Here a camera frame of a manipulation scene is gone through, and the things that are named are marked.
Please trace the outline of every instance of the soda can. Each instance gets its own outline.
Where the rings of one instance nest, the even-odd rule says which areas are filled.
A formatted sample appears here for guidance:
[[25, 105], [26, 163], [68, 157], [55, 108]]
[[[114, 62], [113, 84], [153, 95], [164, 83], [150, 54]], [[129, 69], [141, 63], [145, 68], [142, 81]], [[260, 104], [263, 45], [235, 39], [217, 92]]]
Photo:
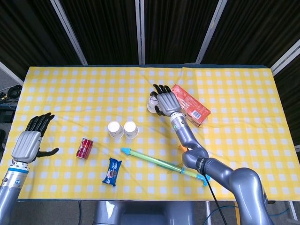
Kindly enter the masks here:
[[86, 138], [83, 138], [81, 140], [81, 144], [79, 146], [79, 149], [76, 153], [76, 156], [78, 158], [87, 159], [89, 157], [90, 151], [93, 147], [93, 141], [88, 140]]

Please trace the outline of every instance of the paper cup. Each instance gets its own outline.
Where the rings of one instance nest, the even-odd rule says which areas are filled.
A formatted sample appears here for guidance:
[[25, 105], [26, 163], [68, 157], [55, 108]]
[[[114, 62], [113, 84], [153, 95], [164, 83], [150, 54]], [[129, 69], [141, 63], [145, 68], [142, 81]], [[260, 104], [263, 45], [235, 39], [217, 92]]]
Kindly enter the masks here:
[[128, 139], [134, 139], [139, 133], [137, 125], [133, 121], [127, 121], [124, 124], [125, 137]]
[[109, 122], [107, 128], [108, 128], [109, 135], [114, 139], [121, 138], [124, 134], [124, 128], [117, 121]]
[[150, 96], [150, 98], [148, 99], [148, 103], [147, 103], [148, 111], [150, 113], [156, 113], [155, 106], [157, 106], [160, 109], [158, 99], [154, 96]]

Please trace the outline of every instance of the robotic hand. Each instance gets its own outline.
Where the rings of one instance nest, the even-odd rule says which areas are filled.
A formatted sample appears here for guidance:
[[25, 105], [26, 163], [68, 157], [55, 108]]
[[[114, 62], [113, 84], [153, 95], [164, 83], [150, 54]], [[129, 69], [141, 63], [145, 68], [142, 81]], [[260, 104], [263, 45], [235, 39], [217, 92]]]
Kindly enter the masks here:
[[153, 85], [158, 93], [155, 96], [161, 108], [155, 110], [158, 115], [169, 116], [173, 129], [182, 146], [188, 151], [182, 154], [186, 167], [196, 169], [202, 175], [209, 175], [234, 194], [240, 210], [242, 225], [272, 225], [266, 210], [267, 196], [258, 174], [249, 168], [233, 170], [215, 158], [209, 158], [206, 149], [196, 140], [187, 124], [184, 114], [180, 113], [180, 104], [168, 86]]
[[42, 137], [54, 115], [47, 113], [30, 120], [12, 152], [12, 164], [8, 168], [0, 186], [0, 224], [9, 224], [11, 212], [29, 172], [28, 164], [36, 157], [54, 155], [58, 148], [50, 152], [39, 151]]

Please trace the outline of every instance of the yellow checkered tablecloth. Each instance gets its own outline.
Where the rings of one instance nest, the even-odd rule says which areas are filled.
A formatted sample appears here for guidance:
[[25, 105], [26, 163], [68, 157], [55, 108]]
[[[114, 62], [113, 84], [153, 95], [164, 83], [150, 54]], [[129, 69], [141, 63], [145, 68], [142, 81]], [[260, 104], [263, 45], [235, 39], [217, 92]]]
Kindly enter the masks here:
[[[190, 124], [211, 157], [233, 169], [247, 166], [260, 175], [269, 199], [300, 200], [300, 166], [269, 69], [31, 67], [26, 76], [0, 171], [29, 120], [55, 114], [20, 199], [212, 200], [202, 182], [120, 152], [129, 147], [181, 163], [179, 141], [169, 118], [147, 111], [152, 84], [179, 84], [211, 110], [199, 127]], [[109, 137], [107, 124], [134, 120], [133, 140]], [[83, 137], [94, 141], [88, 160], [75, 154]], [[117, 186], [102, 183], [109, 157], [122, 160]], [[215, 181], [219, 200], [233, 195]]]

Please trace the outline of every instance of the silver robotic hand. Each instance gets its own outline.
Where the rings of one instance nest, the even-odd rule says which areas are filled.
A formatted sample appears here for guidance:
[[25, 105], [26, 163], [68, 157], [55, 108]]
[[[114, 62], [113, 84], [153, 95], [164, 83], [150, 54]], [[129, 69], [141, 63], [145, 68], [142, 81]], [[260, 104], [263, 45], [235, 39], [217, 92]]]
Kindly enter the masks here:
[[233, 170], [217, 159], [209, 158], [206, 149], [196, 140], [184, 114], [180, 113], [180, 104], [174, 93], [168, 86], [153, 86], [157, 93], [153, 91], [150, 95], [156, 96], [161, 108], [160, 111], [155, 106], [157, 114], [170, 117], [179, 141], [188, 149], [182, 154], [184, 165], [202, 175], [209, 175], [234, 194], [242, 225], [272, 225], [266, 209], [267, 196], [258, 174], [249, 168]]
[[10, 215], [29, 172], [28, 164], [36, 157], [54, 155], [59, 149], [50, 152], [39, 151], [42, 137], [54, 115], [47, 113], [30, 120], [12, 152], [12, 164], [8, 168], [0, 186], [0, 224], [9, 224]]

